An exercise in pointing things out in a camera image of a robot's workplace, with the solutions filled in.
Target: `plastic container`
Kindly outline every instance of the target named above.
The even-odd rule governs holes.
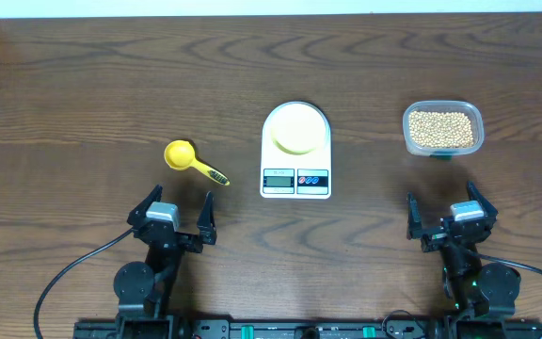
[[[453,113],[459,112],[465,114],[471,121],[471,136],[473,137],[473,146],[465,148],[432,148],[423,147],[413,141],[411,131],[409,131],[409,115],[411,112],[438,112],[438,113]],[[411,105],[403,115],[403,133],[405,135],[406,149],[415,155],[424,156],[449,156],[449,155],[464,155],[478,151],[482,143],[485,141],[485,127],[482,124],[482,116],[476,106],[459,101],[449,100],[428,100]]]

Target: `white scale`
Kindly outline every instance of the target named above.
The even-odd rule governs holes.
[[[331,195],[331,131],[314,105],[278,106],[263,125],[261,195],[327,199]]]

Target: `spoon handle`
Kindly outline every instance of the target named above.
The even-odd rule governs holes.
[[[194,160],[194,162],[192,163],[192,167],[196,170],[199,170],[202,174],[206,175],[212,181],[217,182],[218,184],[224,186],[230,185],[230,180],[227,179],[227,177],[223,175],[223,173],[216,169],[213,169],[212,167],[204,163],[199,162],[198,160]]]

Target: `yellow scoop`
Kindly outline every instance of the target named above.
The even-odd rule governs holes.
[[[219,184],[224,186],[230,184],[230,180],[227,179],[225,175],[218,170],[201,163],[196,158],[196,151],[194,151],[194,147],[188,141],[176,140],[169,143],[165,148],[165,161],[167,161],[167,164],[174,170],[187,170],[190,167],[193,167]]]

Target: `white backdrop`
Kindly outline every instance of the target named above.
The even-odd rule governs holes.
[[[0,18],[542,11],[542,0],[0,0]]]

